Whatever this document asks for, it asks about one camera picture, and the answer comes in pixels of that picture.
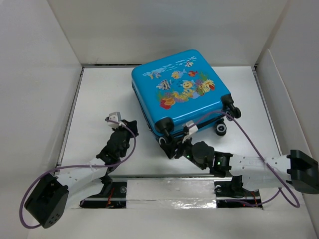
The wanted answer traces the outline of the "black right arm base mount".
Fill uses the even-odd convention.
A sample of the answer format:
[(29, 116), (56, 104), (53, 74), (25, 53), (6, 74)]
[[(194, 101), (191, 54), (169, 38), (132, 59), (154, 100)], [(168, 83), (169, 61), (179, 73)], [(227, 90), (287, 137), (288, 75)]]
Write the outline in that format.
[(259, 191), (243, 188), (242, 177), (233, 177), (230, 181), (215, 181), (214, 194), (217, 208), (262, 208)]

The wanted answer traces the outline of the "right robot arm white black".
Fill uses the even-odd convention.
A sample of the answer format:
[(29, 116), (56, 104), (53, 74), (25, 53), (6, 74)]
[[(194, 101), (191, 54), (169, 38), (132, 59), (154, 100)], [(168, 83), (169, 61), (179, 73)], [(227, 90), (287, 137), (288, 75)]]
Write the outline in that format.
[(230, 190), (236, 196), (247, 191), (283, 187), (284, 183), (300, 193), (319, 192), (319, 164), (300, 150), (262, 160), (219, 152), (204, 141), (192, 144), (191, 139), (160, 137), (159, 145), (170, 159), (183, 156), (201, 170), (208, 169), (213, 176), (231, 176)]

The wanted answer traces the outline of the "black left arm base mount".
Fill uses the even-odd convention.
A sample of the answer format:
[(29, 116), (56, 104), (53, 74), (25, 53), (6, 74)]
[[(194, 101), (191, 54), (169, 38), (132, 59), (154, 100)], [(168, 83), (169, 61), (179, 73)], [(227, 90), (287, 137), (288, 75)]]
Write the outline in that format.
[(92, 195), (79, 204), (84, 209), (125, 209), (127, 207), (127, 181), (113, 180), (106, 176), (100, 193)]

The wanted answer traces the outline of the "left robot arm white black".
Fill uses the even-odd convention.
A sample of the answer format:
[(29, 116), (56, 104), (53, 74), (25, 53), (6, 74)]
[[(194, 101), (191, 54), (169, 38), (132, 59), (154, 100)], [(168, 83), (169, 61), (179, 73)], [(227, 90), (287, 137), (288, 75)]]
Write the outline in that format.
[(108, 175), (131, 156), (130, 140), (138, 136), (137, 121), (115, 121), (106, 146), (92, 160), (82, 165), (60, 166), (38, 176), (24, 193), (19, 206), (19, 220), (26, 229), (53, 226), (63, 215), (74, 196), (81, 201), (93, 194), (107, 197), (111, 193)]

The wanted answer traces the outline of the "blue kids suitcase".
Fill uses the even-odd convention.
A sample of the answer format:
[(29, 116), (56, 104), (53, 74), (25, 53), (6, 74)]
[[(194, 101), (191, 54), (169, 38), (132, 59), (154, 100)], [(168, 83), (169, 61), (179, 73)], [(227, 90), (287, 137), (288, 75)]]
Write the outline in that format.
[(212, 126), (224, 135), (223, 113), (241, 117), (229, 89), (195, 49), (137, 66), (132, 70), (132, 87), (159, 144), (182, 138), (189, 121), (199, 130)]

